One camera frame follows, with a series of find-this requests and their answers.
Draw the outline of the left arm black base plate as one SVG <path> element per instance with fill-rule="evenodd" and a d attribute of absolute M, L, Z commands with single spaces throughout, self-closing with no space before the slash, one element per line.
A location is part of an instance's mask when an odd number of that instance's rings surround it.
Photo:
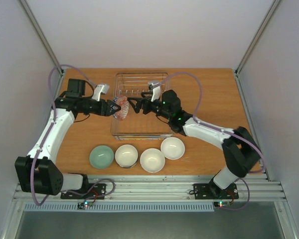
<path fill-rule="evenodd" d="M 60 198 L 63 200 L 83 200 L 92 197 L 95 198 L 96 194 L 98 195 L 97 199 L 104 199 L 106 190 L 105 183 L 96 184 L 89 192 L 88 190 L 92 187 L 92 184 L 88 184 L 87 187 L 80 190 L 68 190 L 61 193 Z"/>

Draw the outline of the red blue patterned bowl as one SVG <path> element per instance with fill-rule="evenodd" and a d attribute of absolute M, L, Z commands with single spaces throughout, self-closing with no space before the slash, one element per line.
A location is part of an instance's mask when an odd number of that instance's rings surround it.
<path fill-rule="evenodd" d="M 114 102 L 121 107 L 121 109 L 114 113 L 113 117 L 119 121 L 123 121 L 129 111 L 128 98 L 125 95 L 119 95 L 114 98 Z"/>

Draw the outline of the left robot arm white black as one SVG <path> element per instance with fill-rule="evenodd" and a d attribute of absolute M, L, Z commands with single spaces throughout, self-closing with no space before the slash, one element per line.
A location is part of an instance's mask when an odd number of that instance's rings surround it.
<path fill-rule="evenodd" d="M 101 98 L 109 89 L 107 84 L 98 84 L 93 94 L 85 96 L 84 80 L 70 79 L 67 90 L 58 96 L 50 117 L 39 140 L 27 156 L 18 157 L 15 169 L 23 192 L 57 195 L 72 190 L 78 198 L 90 194 L 87 176 L 62 173 L 56 166 L 56 157 L 61 143 L 79 114 L 109 117 L 120 110 L 111 100 Z"/>

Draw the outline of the steel wire dish rack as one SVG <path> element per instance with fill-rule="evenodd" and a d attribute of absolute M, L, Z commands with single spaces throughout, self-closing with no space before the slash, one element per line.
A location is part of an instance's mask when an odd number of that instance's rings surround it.
<path fill-rule="evenodd" d="M 143 107 L 151 101 L 149 83 L 160 83 L 168 77 L 164 71 L 121 72 L 115 76 L 114 99 L 122 105 L 125 118 L 115 116 L 111 133 L 118 140 L 164 139 L 172 136 L 170 127 L 156 118 L 156 110 L 146 115 Z"/>

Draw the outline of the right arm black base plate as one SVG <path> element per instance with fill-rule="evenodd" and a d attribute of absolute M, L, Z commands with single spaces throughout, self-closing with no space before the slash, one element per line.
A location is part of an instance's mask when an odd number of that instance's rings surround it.
<path fill-rule="evenodd" d="M 195 183 L 192 190 L 197 200 L 239 199 L 237 185 L 231 183 L 226 189 L 220 189 L 209 183 Z"/>

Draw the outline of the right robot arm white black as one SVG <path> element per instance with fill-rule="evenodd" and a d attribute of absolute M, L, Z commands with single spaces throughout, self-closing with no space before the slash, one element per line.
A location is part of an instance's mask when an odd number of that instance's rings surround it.
<path fill-rule="evenodd" d="M 223 151 L 226 165 L 208 184 L 214 198 L 226 194 L 228 187 L 244 178 L 261 158 L 261 151 L 246 128 L 224 128 L 199 120 L 182 109 L 181 100 L 173 90 L 164 92 L 157 99 L 145 92 L 140 97 L 129 97 L 128 102 L 135 113 L 153 112 L 167 119 L 173 132 L 200 139 Z"/>

